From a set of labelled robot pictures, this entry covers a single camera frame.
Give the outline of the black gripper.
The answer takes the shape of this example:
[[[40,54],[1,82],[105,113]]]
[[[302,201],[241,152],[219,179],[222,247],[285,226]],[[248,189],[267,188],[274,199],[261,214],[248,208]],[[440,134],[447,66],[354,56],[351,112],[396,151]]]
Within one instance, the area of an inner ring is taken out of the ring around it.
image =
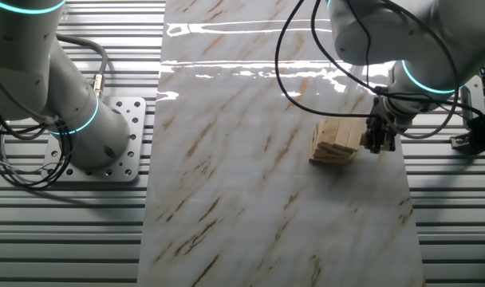
[[[366,120],[365,142],[363,146],[371,153],[396,150],[396,134],[400,129],[396,126],[394,115],[384,106],[382,97],[373,98],[373,106]]]

